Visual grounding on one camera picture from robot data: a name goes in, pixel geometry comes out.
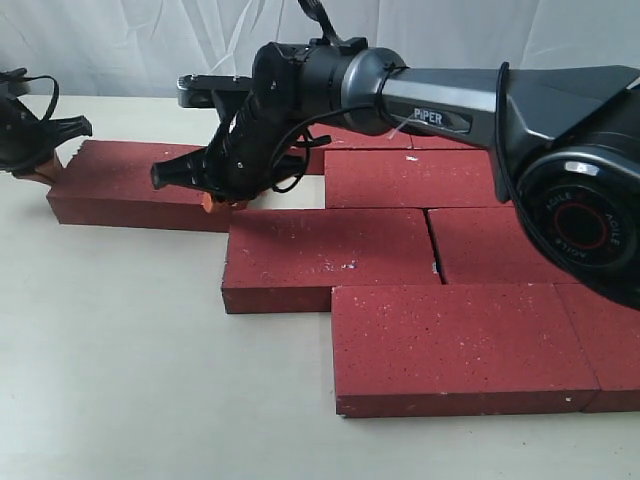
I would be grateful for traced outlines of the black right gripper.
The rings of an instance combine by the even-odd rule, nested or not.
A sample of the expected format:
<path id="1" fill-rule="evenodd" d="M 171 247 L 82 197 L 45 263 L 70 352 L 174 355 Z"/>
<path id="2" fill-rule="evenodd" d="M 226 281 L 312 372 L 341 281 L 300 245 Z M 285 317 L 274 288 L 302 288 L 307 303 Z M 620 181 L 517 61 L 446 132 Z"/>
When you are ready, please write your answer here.
<path id="1" fill-rule="evenodd" d="M 290 153 L 299 138 L 309 140 L 310 135 L 298 120 L 278 107 L 263 109 L 251 92 L 207 146 L 153 164 L 151 183 L 156 190 L 178 186 L 206 192 L 201 201 L 205 212 L 230 211 L 231 203 L 252 200 L 306 172 L 310 148 L 303 148 L 303 156 Z"/>

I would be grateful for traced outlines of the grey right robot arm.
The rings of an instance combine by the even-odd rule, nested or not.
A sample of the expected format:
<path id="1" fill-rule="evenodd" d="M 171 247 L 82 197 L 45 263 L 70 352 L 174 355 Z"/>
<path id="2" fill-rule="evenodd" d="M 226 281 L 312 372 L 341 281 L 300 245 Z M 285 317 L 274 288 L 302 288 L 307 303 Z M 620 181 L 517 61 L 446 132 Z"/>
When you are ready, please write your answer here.
<path id="1" fill-rule="evenodd" d="M 285 193 L 327 145 L 311 127 L 367 136 L 408 133 L 488 154 L 496 199 L 511 203 L 534 248 L 619 305 L 639 306 L 639 71 L 419 68 L 363 37 L 339 36 L 318 1 L 301 9 L 321 29 L 305 43 L 271 41 L 249 76 L 183 76 L 179 102 L 213 108 L 210 142 L 154 163 L 155 189 L 237 205 Z"/>

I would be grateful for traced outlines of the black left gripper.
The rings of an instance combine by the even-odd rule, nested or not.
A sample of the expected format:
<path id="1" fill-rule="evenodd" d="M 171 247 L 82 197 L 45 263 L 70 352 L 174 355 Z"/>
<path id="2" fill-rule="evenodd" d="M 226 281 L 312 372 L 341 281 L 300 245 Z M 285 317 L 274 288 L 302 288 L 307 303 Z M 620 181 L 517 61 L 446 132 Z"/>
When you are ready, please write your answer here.
<path id="1" fill-rule="evenodd" d="M 18 180 L 54 185 L 62 172 L 57 149 L 80 137 L 91 137 L 93 125 L 84 116 L 53 118 L 59 95 L 37 117 L 8 90 L 1 92 L 1 171 Z"/>

